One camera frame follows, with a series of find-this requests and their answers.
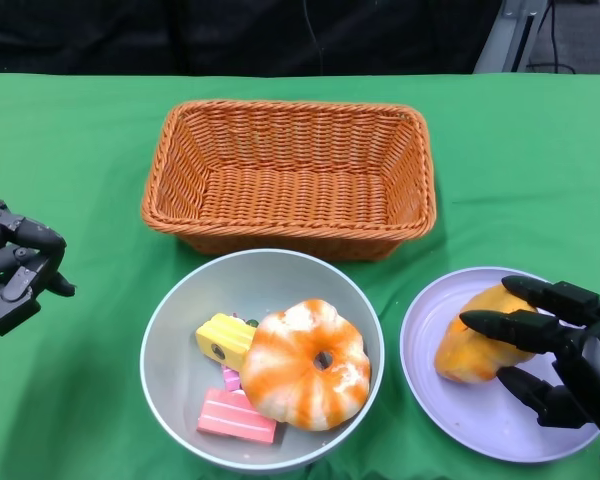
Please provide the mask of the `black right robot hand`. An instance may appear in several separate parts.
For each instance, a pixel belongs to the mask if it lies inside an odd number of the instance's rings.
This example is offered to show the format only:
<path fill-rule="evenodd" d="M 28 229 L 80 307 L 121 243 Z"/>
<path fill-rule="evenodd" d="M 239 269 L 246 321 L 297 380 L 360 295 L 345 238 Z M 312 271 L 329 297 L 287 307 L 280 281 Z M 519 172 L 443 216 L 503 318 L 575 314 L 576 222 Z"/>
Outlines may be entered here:
<path fill-rule="evenodd" d="M 568 282 L 554 284 L 509 275 L 501 284 L 537 312 L 473 309 L 459 315 L 470 329 L 517 349 L 555 356 L 563 384 L 552 386 L 516 367 L 502 369 L 500 382 L 534 410 L 541 426 L 600 431 L 600 296 Z"/>

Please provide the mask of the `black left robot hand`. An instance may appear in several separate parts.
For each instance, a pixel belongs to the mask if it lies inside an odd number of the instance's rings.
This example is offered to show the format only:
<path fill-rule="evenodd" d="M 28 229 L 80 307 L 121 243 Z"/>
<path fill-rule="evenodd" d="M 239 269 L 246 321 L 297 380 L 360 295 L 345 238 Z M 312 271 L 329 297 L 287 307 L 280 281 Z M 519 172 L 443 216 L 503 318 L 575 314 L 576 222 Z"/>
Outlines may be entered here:
<path fill-rule="evenodd" d="M 65 250 L 55 230 L 12 213 L 0 200 L 0 336 L 40 311 L 43 291 L 75 295 L 76 287 L 59 272 Z"/>

